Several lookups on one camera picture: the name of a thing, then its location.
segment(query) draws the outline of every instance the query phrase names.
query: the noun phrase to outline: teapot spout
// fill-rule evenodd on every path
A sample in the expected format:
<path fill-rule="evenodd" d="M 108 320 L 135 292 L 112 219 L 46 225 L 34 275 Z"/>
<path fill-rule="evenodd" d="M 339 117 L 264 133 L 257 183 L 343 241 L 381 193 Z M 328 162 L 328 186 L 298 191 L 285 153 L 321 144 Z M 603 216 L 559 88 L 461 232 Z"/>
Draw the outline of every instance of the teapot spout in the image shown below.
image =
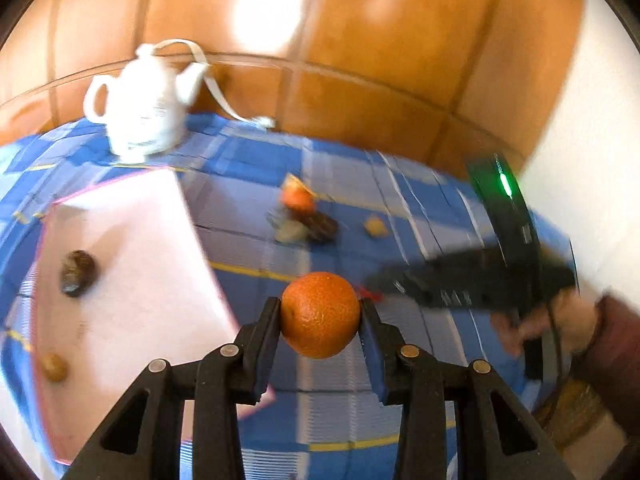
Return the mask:
<path fill-rule="evenodd" d="M 200 82 L 209 68 L 206 63 L 191 63 L 175 79 L 175 94 L 185 106 L 191 106 L 198 95 Z"/>

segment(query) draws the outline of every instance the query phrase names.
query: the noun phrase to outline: teapot handle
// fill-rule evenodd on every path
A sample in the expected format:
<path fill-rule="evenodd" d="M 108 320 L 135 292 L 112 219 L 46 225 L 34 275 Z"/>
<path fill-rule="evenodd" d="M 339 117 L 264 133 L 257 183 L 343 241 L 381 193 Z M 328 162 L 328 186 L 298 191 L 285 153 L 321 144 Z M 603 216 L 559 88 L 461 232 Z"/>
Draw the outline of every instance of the teapot handle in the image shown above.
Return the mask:
<path fill-rule="evenodd" d="M 98 93 L 98 90 L 102 85 L 107 87 L 107 91 L 110 90 L 109 86 L 115 81 L 113 77 L 110 75 L 97 75 L 91 81 L 89 88 L 84 95 L 84 102 L 82 102 L 82 110 L 84 111 L 84 115 L 87 119 L 89 119 L 92 123 L 97 124 L 106 124 L 105 115 L 106 111 L 103 115 L 98 115 L 95 112 L 95 95 Z"/>

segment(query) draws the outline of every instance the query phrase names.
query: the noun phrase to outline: blue checkered tablecloth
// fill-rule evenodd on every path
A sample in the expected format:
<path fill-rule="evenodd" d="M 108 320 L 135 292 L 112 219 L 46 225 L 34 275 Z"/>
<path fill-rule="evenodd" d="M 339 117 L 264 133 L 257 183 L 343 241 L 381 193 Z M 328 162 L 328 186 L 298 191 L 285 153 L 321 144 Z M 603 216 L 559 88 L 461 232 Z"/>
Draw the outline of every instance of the blue checkered tablecloth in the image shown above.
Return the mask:
<path fill-rule="evenodd" d="M 210 264 L 241 324 L 257 319 L 265 298 L 312 270 L 336 272 L 353 285 L 383 264 L 495 242 L 471 188 L 401 157 L 340 144 L 265 133 L 212 114 L 192 115 L 190 134 L 173 152 L 148 161 L 178 176 Z M 12 396 L 51 459 L 34 406 L 30 296 L 40 219 L 49 204 L 88 184 L 140 167 L 118 163 L 104 127 L 80 120 L 0 148 L 0 359 Z M 266 221 L 285 175 L 318 193 L 318 209 L 340 225 L 334 246 L 281 245 Z M 373 240 L 362 223 L 372 213 L 390 236 Z M 537 215 L 543 242 L 572 262 L 569 240 Z M 466 365 L 486 358 L 531 407 L 540 385 L 502 350 L 488 315 L 429 311 L 401 296 L 380 303 L 383 321 L 407 342 L 438 359 Z M 384 407 L 370 390 L 357 340 L 327 360 L 297 355 L 280 341 L 271 385 L 276 401 L 242 420 L 242 456 L 249 479 L 388 480 L 396 458 L 401 409 Z M 447 407 L 447 447 L 453 459 L 455 420 Z M 181 477 L 189 479 L 190 444 L 182 446 Z M 64 467 L 54 464 L 58 472 Z M 450 471 L 455 470 L 452 460 Z"/>

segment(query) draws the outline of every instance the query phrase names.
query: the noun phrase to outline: wooden panel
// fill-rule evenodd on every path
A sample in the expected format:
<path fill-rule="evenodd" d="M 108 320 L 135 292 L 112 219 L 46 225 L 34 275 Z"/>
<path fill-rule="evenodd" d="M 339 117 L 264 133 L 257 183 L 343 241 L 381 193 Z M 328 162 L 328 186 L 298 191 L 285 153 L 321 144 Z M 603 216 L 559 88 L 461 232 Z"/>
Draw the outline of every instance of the wooden panel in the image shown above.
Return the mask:
<path fill-rule="evenodd" d="M 321 0 L 306 59 L 446 106 L 488 0 Z"/>
<path fill-rule="evenodd" d="M 227 102 L 241 117 L 275 117 L 282 70 L 276 66 L 215 63 L 210 72 Z M 202 84 L 191 108 L 193 112 L 215 112 L 228 117 Z"/>
<path fill-rule="evenodd" d="M 7 63 L 8 97 L 48 81 L 49 22 L 54 0 L 34 0 L 2 48 Z"/>
<path fill-rule="evenodd" d="M 442 118 L 400 92 L 303 72 L 292 81 L 282 128 L 424 161 Z"/>
<path fill-rule="evenodd" d="M 0 145 L 52 128 L 47 90 L 20 96 L 0 107 Z"/>
<path fill-rule="evenodd" d="M 196 41 L 208 52 L 285 56 L 302 0 L 149 0 L 144 41 Z M 169 47 L 176 52 L 178 47 Z"/>
<path fill-rule="evenodd" d="M 528 155 L 569 68 L 582 0 L 500 0 L 459 113 Z"/>
<path fill-rule="evenodd" d="M 130 59 L 140 0 L 61 0 L 56 23 L 55 74 Z"/>
<path fill-rule="evenodd" d="M 105 73 L 117 77 L 120 75 L 120 70 L 113 70 Z M 84 117 L 82 102 L 84 101 L 84 94 L 86 94 L 93 78 L 93 76 L 83 77 L 56 86 L 53 89 L 53 92 L 56 94 L 56 103 L 58 105 L 58 124 L 56 124 L 56 126 Z M 102 86 L 98 90 L 95 98 L 95 111 L 100 115 L 104 113 L 106 97 L 106 88 Z"/>
<path fill-rule="evenodd" d="M 442 143 L 437 147 L 429 164 L 436 170 L 445 171 L 462 180 L 467 180 L 465 161 L 480 155 L 501 153 L 511 168 L 519 172 L 524 158 L 505 145 L 500 139 L 475 129 L 453 118 L 446 120 Z"/>

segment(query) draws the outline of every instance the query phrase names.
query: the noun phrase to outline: metal screw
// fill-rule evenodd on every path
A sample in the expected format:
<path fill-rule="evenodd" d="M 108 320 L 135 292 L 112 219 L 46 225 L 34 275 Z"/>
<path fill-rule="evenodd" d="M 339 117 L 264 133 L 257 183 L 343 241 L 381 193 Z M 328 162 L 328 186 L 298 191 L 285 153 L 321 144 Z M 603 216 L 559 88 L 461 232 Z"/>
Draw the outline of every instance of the metal screw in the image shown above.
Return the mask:
<path fill-rule="evenodd" d="M 491 371 L 491 365 L 484 359 L 474 361 L 474 370 L 479 374 L 487 374 Z"/>
<path fill-rule="evenodd" d="M 148 368 L 153 373 L 161 372 L 166 368 L 166 361 L 164 359 L 154 359 L 149 363 Z"/>
<path fill-rule="evenodd" d="M 404 345 L 401 349 L 400 349 L 400 353 L 404 356 L 404 357 L 418 357 L 418 354 L 420 353 L 420 349 L 415 346 L 415 345 Z"/>
<path fill-rule="evenodd" d="M 234 344 L 228 344 L 228 345 L 224 345 L 221 349 L 220 349 L 220 353 L 224 356 L 224 357 L 233 357 L 234 355 L 238 355 L 238 352 L 240 351 L 240 349 L 234 345 Z"/>

